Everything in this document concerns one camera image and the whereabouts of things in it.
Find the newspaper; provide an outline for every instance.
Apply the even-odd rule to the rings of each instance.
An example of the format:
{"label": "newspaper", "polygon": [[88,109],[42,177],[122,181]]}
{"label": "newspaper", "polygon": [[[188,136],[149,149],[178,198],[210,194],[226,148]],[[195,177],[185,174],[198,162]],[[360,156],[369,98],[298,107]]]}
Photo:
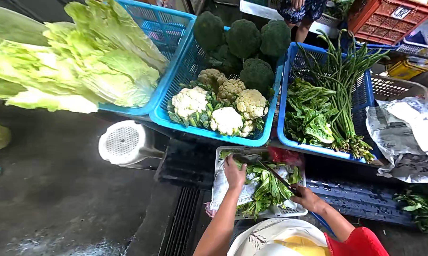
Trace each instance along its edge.
{"label": "newspaper", "polygon": [[366,126],[386,159],[378,175],[428,183],[428,101],[406,97],[367,108]]}
{"label": "newspaper", "polygon": [[[220,203],[222,203],[222,200],[225,197],[225,194],[227,194],[228,181],[223,169],[224,162],[225,160],[220,161],[219,164],[215,167],[214,184],[211,192],[211,204],[209,205],[211,210],[218,210]],[[243,185],[237,206],[243,205],[253,200],[255,187],[257,184],[258,183],[256,182],[251,182],[250,184]]]}

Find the floral shorts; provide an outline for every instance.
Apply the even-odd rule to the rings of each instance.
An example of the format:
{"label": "floral shorts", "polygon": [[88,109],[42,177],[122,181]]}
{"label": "floral shorts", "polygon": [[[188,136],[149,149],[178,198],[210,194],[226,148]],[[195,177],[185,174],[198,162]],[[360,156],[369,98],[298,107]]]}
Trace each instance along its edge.
{"label": "floral shorts", "polygon": [[306,0],[299,10],[291,8],[291,0],[281,0],[277,12],[291,24],[301,22],[303,18],[315,21],[320,19],[325,10],[327,0]]}

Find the red sleeve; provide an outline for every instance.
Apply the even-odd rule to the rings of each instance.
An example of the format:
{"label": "red sleeve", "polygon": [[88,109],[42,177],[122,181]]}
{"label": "red sleeve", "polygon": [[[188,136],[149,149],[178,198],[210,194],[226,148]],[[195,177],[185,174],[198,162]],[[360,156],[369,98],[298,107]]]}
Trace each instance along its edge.
{"label": "red sleeve", "polygon": [[331,256],[389,256],[377,236],[368,228],[353,230],[348,239],[341,243],[325,233]]}

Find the plastic bag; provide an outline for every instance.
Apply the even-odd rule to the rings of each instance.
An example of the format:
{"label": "plastic bag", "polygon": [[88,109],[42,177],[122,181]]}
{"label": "plastic bag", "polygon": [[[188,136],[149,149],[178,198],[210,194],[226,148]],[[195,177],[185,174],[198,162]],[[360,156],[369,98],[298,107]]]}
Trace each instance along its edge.
{"label": "plastic bag", "polygon": [[271,146],[268,146],[268,152],[270,160],[274,163],[285,163],[289,166],[298,166],[300,169],[304,169],[304,155],[302,153]]}

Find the orange crate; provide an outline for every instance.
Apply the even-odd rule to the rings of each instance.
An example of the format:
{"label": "orange crate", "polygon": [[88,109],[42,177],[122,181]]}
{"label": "orange crate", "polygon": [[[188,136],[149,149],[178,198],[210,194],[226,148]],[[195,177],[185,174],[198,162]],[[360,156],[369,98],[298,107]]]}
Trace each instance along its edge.
{"label": "orange crate", "polygon": [[396,45],[428,18],[428,4],[411,0],[355,0],[348,30],[356,38]]}

